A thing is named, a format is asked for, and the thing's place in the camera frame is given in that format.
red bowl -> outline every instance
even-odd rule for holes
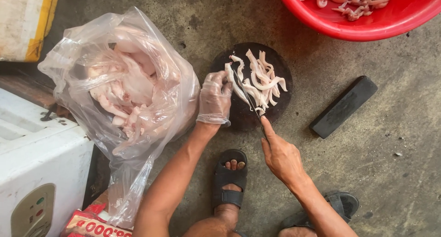
[[[385,8],[372,10],[370,16],[347,21],[341,13],[331,10],[341,4],[330,0],[322,9],[316,0],[282,1],[304,24],[330,37],[351,41],[394,37],[424,24],[441,12],[441,0],[390,0]]]

knife blade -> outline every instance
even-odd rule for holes
[[[262,130],[262,133],[265,136],[265,139],[268,140],[268,138],[266,137],[266,134],[265,134],[265,129],[263,128],[263,125],[262,125],[262,121],[260,120],[260,116],[259,116],[259,114],[257,113],[257,111],[255,109],[257,106],[254,107],[253,102],[251,101],[250,97],[248,96],[248,93],[246,92],[245,87],[243,86],[242,81],[240,81],[239,76],[237,75],[237,72],[234,69],[232,69],[232,70],[233,70],[234,74],[236,75],[237,82],[239,83],[240,88],[242,89],[243,93],[245,94],[245,97],[248,100],[248,103],[253,108],[254,113],[256,113],[256,117],[257,117],[257,119],[259,120],[259,123],[260,123],[260,129]]]

round cutting board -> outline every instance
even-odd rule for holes
[[[277,98],[273,96],[274,101],[277,103],[275,106],[268,103],[269,108],[266,109],[264,116],[273,123],[279,119],[279,117],[283,114],[291,100],[292,94],[292,76],[291,71],[288,68],[285,60],[273,49],[267,47],[263,44],[254,43],[254,42],[246,42],[236,44],[228,49],[223,50],[219,53],[216,58],[213,60],[210,66],[210,72],[218,72],[225,69],[225,63],[232,62],[229,58],[230,55],[235,55],[240,59],[243,59],[243,63],[245,64],[243,72],[243,78],[249,78],[251,81],[251,69],[250,69],[250,60],[245,55],[248,49],[251,50],[254,57],[259,59],[259,51],[264,51],[266,53],[265,60],[274,66],[274,73],[278,77],[283,77],[286,82],[287,92],[283,91],[279,86],[280,97]],[[237,67],[239,67],[239,62],[233,62],[231,65],[232,69],[237,71]],[[251,95],[248,94],[253,104],[255,101]],[[244,101],[242,101],[236,93],[233,92],[231,96],[231,109],[230,109],[230,121],[231,127],[238,130],[252,130],[256,127],[260,127],[260,122],[257,119],[256,113],[254,111],[250,111],[250,107]]]

plastic glove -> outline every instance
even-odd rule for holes
[[[208,73],[199,96],[199,115],[196,121],[227,124],[231,107],[232,84],[226,82],[228,72]]]

yellow tape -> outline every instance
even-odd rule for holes
[[[40,58],[43,39],[49,33],[55,15],[55,8],[58,0],[43,0],[41,5],[40,17],[38,19],[35,38],[29,40],[26,51],[25,62],[36,62]]]

